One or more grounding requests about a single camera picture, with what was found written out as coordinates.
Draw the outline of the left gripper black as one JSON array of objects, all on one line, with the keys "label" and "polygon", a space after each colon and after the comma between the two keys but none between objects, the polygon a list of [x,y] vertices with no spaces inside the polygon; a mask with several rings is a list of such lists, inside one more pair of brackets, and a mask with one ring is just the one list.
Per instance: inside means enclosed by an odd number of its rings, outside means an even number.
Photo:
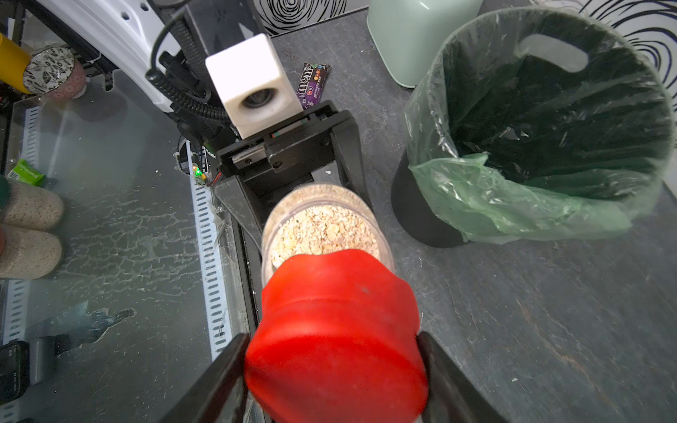
[{"label": "left gripper black", "polygon": [[222,177],[213,193],[258,249],[263,212],[333,163],[340,184],[372,206],[359,126],[349,111],[337,109],[329,100],[220,149],[217,157]]}]

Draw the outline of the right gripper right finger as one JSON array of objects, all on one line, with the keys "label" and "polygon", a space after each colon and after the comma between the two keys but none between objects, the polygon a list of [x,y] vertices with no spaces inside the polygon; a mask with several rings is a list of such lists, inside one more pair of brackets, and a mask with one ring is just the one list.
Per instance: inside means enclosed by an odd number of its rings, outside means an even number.
[{"label": "right gripper right finger", "polygon": [[417,345],[428,376],[428,402],[423,422],[500,422],[507,419],[490,405],[441,345],[426,331]]}]

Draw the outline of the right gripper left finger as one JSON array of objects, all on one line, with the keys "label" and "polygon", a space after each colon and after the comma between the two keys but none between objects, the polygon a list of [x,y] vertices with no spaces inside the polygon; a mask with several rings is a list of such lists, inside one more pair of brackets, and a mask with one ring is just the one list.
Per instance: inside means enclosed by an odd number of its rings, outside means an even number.
[{"label": "right gripper left finger", "polygon": [[245,422],[249,393],[244,362],[249,343],[249,334],[234,336],[160,422]]}]

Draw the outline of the oatmeal jar clear plastic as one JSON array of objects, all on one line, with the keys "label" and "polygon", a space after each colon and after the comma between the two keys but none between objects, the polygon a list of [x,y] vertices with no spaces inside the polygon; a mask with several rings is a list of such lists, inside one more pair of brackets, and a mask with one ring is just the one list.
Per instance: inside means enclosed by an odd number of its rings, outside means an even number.
[{"label": "oatmeal jar clear plastic", "polygon": [[367,203],[331,183],[303,185],[287,194],[264,225],[262,284],[298,255],[326,255],[362,250],[395,270],[391,248]]}]

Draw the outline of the red jar lid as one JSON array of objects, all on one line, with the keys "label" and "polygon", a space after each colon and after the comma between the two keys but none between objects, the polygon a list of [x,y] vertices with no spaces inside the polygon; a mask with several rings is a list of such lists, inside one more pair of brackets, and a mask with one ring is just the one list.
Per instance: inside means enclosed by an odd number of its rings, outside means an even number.
[{"label": "red jar lid", "polygon": [[428,401],[412,287],[361,250],[275,271],[245,382],[278,422],[413,422]]}]

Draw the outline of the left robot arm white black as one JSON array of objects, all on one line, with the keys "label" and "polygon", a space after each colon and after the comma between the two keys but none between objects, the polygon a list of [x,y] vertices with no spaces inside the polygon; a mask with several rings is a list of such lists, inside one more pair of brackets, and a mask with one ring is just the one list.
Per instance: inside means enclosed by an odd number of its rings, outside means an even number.
[{"label": "left robot arm white black", "polygon": [[218,171],[213,193],[260,240],[275,204],[329,165],[368,200],[359,127],[331,102],[305,109],[250,1],[28,1],[101,72],[120,70]]}]

